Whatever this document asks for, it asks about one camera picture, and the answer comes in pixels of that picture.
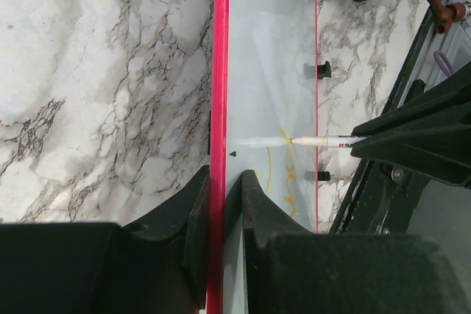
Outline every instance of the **purple cable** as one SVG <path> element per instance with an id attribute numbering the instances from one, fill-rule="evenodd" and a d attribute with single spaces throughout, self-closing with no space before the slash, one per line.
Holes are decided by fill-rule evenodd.
<path id="1" fill-rule="evenodd" d="M 447 77 L 450 77 L 455 73 L 453 66 L 451 65 L 445 53 L 442 51 L 435 51 L 433 53 L 433 58 L 435 59 L 435 63 L 443 71 L 443 74 L 445 74 Z"/>

